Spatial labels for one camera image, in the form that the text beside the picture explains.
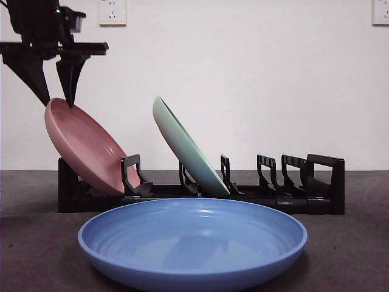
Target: wall socket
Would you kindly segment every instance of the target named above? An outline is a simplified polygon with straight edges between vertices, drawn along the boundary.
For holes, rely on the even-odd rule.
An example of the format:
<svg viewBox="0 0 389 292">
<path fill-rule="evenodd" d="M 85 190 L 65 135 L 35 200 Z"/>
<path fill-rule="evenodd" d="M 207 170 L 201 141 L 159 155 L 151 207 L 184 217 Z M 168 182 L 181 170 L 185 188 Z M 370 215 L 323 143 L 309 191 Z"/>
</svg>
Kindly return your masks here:
<svg viewBox="0 0 389 292">
<path fill-rule="evenodd" d="M 100 26 L 126 26 L 127 0 L 99 0 Z"/>
<path fill-rule="evenodd" d="M 373 0 L 373 26 L 389 26 L 389 0 Z"/>
</svg>

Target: green plate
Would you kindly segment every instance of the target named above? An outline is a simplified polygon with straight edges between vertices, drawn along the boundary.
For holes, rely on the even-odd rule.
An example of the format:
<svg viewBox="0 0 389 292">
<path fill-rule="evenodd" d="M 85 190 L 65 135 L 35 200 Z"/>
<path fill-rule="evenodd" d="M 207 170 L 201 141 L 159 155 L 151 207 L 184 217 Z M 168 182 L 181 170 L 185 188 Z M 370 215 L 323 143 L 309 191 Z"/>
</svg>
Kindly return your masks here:
<svg viewBox="0 0 389 292">
<path fill-rule="evenodd" d="M 219 198 L 228 196 L 229 190 L 223 181 L 160 97 L 154 101 L 153 116 L 167 144 L 196 182 L 209 195 Z"/>
</svg>

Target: gray table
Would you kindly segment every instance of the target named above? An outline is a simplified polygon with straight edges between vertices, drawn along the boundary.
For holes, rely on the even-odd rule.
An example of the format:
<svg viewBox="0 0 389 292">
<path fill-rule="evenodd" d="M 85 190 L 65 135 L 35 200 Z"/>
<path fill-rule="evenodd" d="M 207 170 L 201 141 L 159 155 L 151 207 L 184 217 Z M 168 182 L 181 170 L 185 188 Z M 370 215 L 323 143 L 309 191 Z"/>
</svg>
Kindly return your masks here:
<svg viewBox="0 0 389 292">
<path fill-rule="evenodd" d="M 156 183 L 176 172 L 146 172 Z M 328 173 L 318 173 L 328 179 Z M 233 172 L 256 183 L 255 172 Z M 308 230 L 292 268 L 248 291 L 389 291 L 389 172 L 346 173 L 346 215 L 295 215 Z M 96 213 L 57 213 L 57 172 L 1 172 L 1 291 L 135 291 L 87 262 L 77 243 Z"/>
</svg>

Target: ceramic plate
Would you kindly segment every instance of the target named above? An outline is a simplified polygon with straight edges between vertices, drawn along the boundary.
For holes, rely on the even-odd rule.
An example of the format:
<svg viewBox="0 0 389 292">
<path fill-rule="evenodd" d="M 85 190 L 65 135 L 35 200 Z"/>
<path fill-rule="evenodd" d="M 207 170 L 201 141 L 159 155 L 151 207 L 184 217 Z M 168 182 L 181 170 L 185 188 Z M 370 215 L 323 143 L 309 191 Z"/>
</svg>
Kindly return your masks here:
<svg viewBox="0 0 389 292">
<path fill-rule="evenodd" d="M 280 211 L 240 201 L 147 201 L 85 223 L 78 242 L 100 272 L 142 291 L 239 291 L 286 271 L 305 227 Z"/>
<path fill-rule="evenodd" d="M 167 144 L 196 182 L 209 195 L 220 198 L 228 196 L 229 190 L 223 181 L 160 97 L 154 101 L 153 116 Z"/>
<path fill-rule="evenodd" d="M 64 99 L 51 99 L 44 121 L 55 148 L 80 177 L 107 195 L 124 194 L 120 160 L 126 154 L 93 118 L 77 106 L 70 109 Z M 139 185 L 134 167 L 128 180 Z"/>
</svg>

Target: black dish rack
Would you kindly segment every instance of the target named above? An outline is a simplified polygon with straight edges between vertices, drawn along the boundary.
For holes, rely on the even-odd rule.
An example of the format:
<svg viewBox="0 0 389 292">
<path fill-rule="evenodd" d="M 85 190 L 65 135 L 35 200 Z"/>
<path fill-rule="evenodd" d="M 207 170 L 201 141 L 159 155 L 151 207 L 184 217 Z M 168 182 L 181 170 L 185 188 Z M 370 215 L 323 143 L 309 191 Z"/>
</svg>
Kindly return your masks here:
<svg viewBox="0 0 389 292">
<path fill-rule="evenodd" d="M 93 189 L 66 164 L 58 160 L 58 212 L 100 212 L 115 207 L 142 201 L 165 198 L 214 198 L 205 193 L 185 167 L 179 162 L 180 184 L 153 184 L 142 175 L 140 156 L 124 157 L 122 182 L 125 194 L 122 197 L 107 196 Z M 228 200 L 245 201 L 268 206 L 289 214 L 345 214 L 345 161 L 342 158 L 308 154 L 306 159 L 283 155 L 281 158 L 284 185 L 277 183 L 274 158 L 257 155 L 258 185 L 244 186 L 231 182 L 230 159 L 221 155 L 223 182 L 230 195 Z M 315 178 L 314 165 L 332 168 L 331 182 Z M 140 185 L 133 188 L 127 180 L 127 168 L 135 165 Z M 289 177 L 287 165 L 300 169 L 302 185 Z M 270 169 L 270 182 L 264 176 L 262 166 Z"/>
</svg>

